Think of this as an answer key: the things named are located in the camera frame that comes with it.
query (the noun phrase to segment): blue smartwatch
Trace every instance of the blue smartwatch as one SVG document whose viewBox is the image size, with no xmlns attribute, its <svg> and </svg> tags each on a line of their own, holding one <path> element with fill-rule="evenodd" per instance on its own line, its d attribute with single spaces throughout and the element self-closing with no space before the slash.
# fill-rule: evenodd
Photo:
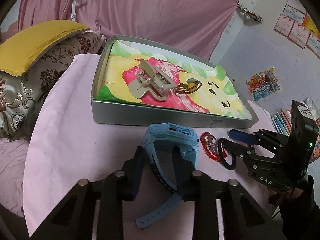
<svg viewBox="0 0 320 240">
<path fill-rule="evenodd" d="M 149 214 L 136 219 L 136 225 L 145 229 L 174 210 L 180 202 L 177 186 L 174 185 L 161 169 L 156 149 L 172 152 L 174 147 L 179 147 L 184 159 L 191 161 L 196 168 L 198 162 L 199 138 L 191 128 L 182 127 L 173 123 L 152 124 L 144 134 L 143 148 L 153 174 L 157 180 L 173 194 L 158 208 Z"/>
</svg>

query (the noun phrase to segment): patterned pillow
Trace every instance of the patterned pillow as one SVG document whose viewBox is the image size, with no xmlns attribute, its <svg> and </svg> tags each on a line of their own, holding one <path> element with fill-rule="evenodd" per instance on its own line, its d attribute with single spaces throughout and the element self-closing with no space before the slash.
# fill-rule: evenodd
<svg viewBox="0 0 320 240">
<path fill-rule="evenodd" d="M 96 54 L 105 37 L 85 31 L 55 45 L 22 76 L 0 72 L 0 137 L 32 133 L 44 100 L 77 54 Z"/>
</svg>

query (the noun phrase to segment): black sleeve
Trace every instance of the black sleeve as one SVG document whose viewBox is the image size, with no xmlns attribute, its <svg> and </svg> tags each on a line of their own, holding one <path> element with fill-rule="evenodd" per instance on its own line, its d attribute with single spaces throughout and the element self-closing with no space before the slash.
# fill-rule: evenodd
<svg viewBox="0 0 320 240">
<path fill-rule="evenodd" d="M 320 239 L 320 211 L 313 191 L 313 177 L 308 187 L 295 199 L 285 199 L 280 205 L 283 233 L 288 240 Z"/>
</svg>

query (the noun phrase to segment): gray box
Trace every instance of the gray box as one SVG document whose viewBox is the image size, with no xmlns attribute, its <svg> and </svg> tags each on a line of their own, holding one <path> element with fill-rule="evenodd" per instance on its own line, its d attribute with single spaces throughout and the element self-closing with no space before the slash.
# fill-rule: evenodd
<svg viewBox="0 0 320 240">
<path fill-rule="evenodd" d="M 113 43 L 116 41 L 131 41 L 136 43 L 141 43 L 145 45 L 150 45 L 153 47 L 158 47 L 168 51 L 172 51 L 183 56 L 189 57 L 191 59 L 202 62 L 210 67 L 215 67 L 210 62 L 207 62 L 197 56 L 190 53 L 180 51 L 173 47 L 154 42 L 145 39 L 114 35 L 108 40 L 105 48 L 100 57 L 91 90 L 91 106 L 93 119 L 97 123 L 105 124 L 121 124 L 121 125 L 139 125 L 139 126 L 149 126 L 153 123 L 175 123 L 185 127 L 200 127 L 200 128 L 250 128 L 259 119 L 255 114 L 254 110 L 251 108 L 247 100 L 238 93 L 240 100 L 242 101 L 244 107 L 247 108 L 252 118 L 248 119 L 238 119 L 233 117 L 215 115 L 215 114 L 205 114 L 205 113 L 194 113 L 181 110 L 166 109 L 160 107 L 151 107 L 145 105 L 130 105 L 115 102 L 104 102 L 96 101 L 95 98 L 101 89 L 102 78 L 105 72 L 108 58 L 111 52 Z"/>
</svg>

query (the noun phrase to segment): table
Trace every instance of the table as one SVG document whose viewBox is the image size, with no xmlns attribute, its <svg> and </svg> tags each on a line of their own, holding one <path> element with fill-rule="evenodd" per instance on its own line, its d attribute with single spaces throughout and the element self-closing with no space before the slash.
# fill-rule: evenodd
<svg viewBox="0 0 320 240">
<path fill-rule="evenodd" d="M 39 114 L 29 145 L 23 182 L 24 214 L 32 235 L 44 218 L 80 179 L 96 181 L 120 169 L 133 157 L 147 127 L 97 124 L 91 111 L 91 86 L 100 56 L 76 55 L 68 70 L 50 91 Z M 249 132 L 259 128 L 273 130 L 262 108 L 250 103 L 259 121 Z M 195 129 L 198 136 L 211 132 L 216 138 L 228 138 L 228 129 Z M 267 150 L 260 154 L 273 156 Z M 267 212 L 267 188 L 247 176 L 242 159 L 237 158 L 234 171 L 225 169 L 207 157 L 200 146 L 199 170 L 213 179 L 237 179 Z M 194 203 L 182 203 L 174 212 L 146 230 L 135 219 L 163 203 L 170 193 L 158 183 L 145 165 L 139 194 L 134 202 L 123 202 L 125 240 L 191 240 Z"/>
</svg>

